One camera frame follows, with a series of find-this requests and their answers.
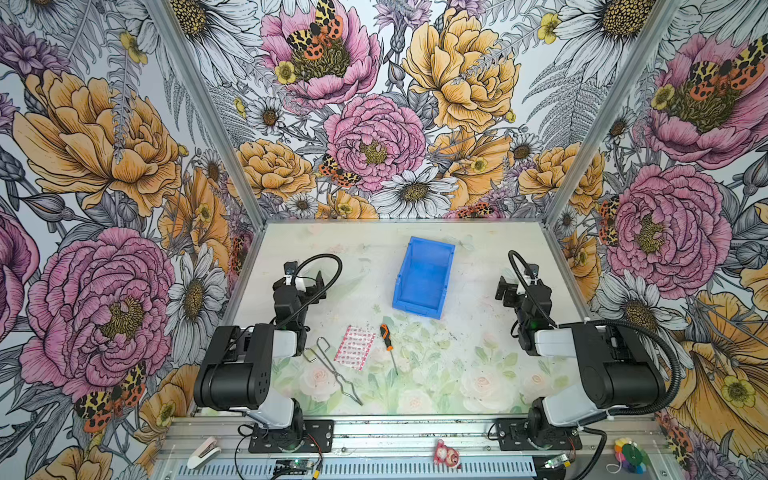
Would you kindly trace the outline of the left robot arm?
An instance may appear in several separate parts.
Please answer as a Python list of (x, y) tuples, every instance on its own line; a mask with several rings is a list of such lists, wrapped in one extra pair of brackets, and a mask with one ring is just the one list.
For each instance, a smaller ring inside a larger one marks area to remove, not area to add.
[(252, 419), (259, 453), (294, 452), (309, 439), (299, 402), (271, 386), (273, 363), (304, 353), (308, 306), (325, 298), (322, 274), (299, 271), (296, 262), (284, 264), (285, 277), (273, 285), (272, 322), (215, 329), (193, 387), (197, 406)]

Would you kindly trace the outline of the orange black screwdriver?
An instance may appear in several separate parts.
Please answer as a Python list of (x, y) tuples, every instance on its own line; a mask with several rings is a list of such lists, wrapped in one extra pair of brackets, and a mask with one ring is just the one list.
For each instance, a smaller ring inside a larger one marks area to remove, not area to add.
[(395, 370), (395, 374), (398, 375), (399, 371), (398, 371), (398, 368), (397, 368), (396, 360), (394, 358), (394, 348), (393, 348), (393, 344), (392, 344), (392, 338), (391, 338), (390, 329), (389, 329), (387, 324), (382, 323), (380, 325), (380, 327), (379, 327), (379, 330), (380, 330), (380, 334), (381, 334), (382, 340), (384, 341), (386, 350), (390, 354), (390, 357), (391, 357), (391, 360), (392, 360), (392, 363), (393, 363), (393, 367), (394, 367), (394, 370)]

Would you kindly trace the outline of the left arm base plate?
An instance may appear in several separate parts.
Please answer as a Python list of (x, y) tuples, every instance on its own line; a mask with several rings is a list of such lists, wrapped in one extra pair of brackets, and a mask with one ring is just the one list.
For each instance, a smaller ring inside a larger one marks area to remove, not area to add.
[(334, 427), (332, 420), (311, 420), (301, 428), (292, 425), (284, 429), (257, 429), (247, 449), (251, 454), (326, 454), (332, 450)]

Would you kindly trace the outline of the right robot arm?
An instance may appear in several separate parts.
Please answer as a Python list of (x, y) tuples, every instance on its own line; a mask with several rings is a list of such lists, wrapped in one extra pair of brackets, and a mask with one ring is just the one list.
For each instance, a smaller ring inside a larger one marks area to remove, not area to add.
[(500, 277), (495, 298), (515, 311), (511, 335), (532, 357), (573, 359), (576, 382), (531, 401), (524, 421), (498, 422), (499, 442), (539, 449), (580, 446), (579, 429), (615, 415), (647, 415), (665, 406), (669, 384), (641, 341), (650, 332), (622, 322), (552, 323), (552, 289), (531, 271)]

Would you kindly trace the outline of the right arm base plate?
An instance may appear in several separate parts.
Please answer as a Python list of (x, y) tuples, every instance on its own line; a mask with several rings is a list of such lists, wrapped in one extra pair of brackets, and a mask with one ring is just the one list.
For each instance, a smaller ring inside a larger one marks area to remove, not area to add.
[(574, 428), (554, 427), (546, 422), (541, 426), (532, 426), (528, 419), (523, 418), (497, 419), (494, 426), (502, 451), (578, 451), (583, 448), (579, 433)]

